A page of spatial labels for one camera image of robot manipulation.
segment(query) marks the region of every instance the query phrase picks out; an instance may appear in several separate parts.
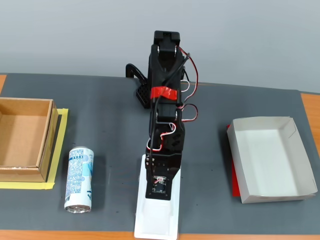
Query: can lid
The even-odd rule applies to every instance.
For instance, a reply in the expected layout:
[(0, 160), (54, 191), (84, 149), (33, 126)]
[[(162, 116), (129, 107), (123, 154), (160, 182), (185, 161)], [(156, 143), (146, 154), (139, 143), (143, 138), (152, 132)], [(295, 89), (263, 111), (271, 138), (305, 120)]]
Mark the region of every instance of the can lid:
[(86, 205), (72, 205), (72, 206), (67, 206), (65, 209), (68, 212), (73, 214), (81, 214), (81, 213), (86, 213), (91, 211), (91, 207)]
[(89, 149), (88, 147), (86, 146), (75, 146), (74, 148), (72, 148), (71, 150), (73, 149)]

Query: robotic arm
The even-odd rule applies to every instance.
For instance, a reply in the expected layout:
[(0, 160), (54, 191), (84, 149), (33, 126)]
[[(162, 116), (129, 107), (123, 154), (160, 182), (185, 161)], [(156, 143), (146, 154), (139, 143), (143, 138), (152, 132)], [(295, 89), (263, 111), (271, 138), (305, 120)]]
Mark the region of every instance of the robotic arm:
[(172, 182), (181, 167), (185, 139), (181, 80), (190, 57), (179, 44), (178, 32), (155, 31), (147, 78), (132, 64), (125, 69), (127, 78), (139, 79), (136, 96), (144, 108), (151, 108), (144, 161), (147, 199), (170, 200)]

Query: cardboard box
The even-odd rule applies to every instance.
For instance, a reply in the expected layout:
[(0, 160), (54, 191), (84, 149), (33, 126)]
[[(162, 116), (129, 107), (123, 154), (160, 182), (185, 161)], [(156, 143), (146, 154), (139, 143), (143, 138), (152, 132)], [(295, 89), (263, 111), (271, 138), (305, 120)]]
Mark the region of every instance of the cardboard box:
[(45, 182), (58, 121), (52, 99), (0, 97), (0, 181)]
[(293, 118), (234, 119), (227, 134), (243, 204), (303, 200), (318, 191)]

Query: red wire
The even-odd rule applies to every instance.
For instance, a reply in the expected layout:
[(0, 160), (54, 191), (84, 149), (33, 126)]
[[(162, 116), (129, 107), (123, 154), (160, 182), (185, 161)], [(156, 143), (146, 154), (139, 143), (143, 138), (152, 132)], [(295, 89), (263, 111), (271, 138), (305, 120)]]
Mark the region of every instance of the red wire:
[[(186, 52), (185, 52), (181, 47), (179, 47), (179, 49), (180, 49), (180, 51), (181, 51), (184, 55), (187, 55), (187, 53), (186, 53)], [(186, 103), (186, 101), (187, 101), (189, 98), (191, 98), (191, 97), (196, 93), (197, 88), (198, 88), (198, 81), (199, 81), (198, 70), (197, 70), (197, 67), (196, 67), (196, 65), (195, 65), (195, 62), (192, 60), (192, 58), (191, 58), (190, 56), (189, 56), (189, 59), (190, 59), (190, 61), (191, 61), (192, 65), (193, 65), (193, 67), (194, 67), (195, 74), (196, 74), (196, 78), (195, 78), (195, 87), (194, 87), (193, 92), (192, 92), (189, 96), (187, 96), (187, 97), (185, 98), (185, 100), (184, 100), (184, 103), (183, 103), (183, 104), (185, 104), (185, 103)]]
[(196, 120), (197, 117), (198, 117), (198, 108), (197, 108), (197, 106), (194, 105), (194, 104), (192, 104), (192, 103), (188, 103), (188, 104), (184, 105), (184, 107), (186, 107), (186, 106), (188, 106), (188, 105), (191, 105), (191, 106), (193, 106), (193, 107), (195, 108), (195, 117), (192, 118), (192, 119), (182, 119), (181, 121), (182, 121), (183, 123), (192, 122), (192, 121)]
[[(174, 131), (176, 131), (177, 126), (176, 126), (174, 123), (172, 123), (172, 124), (174, 125)], [(169, 132), (163, 132), (163, 133), (160, 134), (160, 138), (161, 138), (160, 148), (159, 148), (159, 149), (152, 149), (153, 152), (160, 152), (160, 151), (161, 151), (161, 149), (162, 149), (162, 147), (163, 147), (163, 144), (164, 144), (164, 136), (170, 135), (170, 134), (168, 134), (168, 133), (173, 134), (173, 132), (171, 133), (170, 131), (169, 131)]]

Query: white wall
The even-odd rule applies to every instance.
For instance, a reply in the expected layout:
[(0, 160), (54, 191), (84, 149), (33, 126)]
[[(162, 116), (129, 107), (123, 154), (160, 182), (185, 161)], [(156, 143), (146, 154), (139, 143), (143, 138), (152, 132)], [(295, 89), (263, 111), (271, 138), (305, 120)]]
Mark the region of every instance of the white wall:
[(319, 0), (0, 0), (0, 73), (147, 75), (155, 30), (201, 82), (320, 93)]

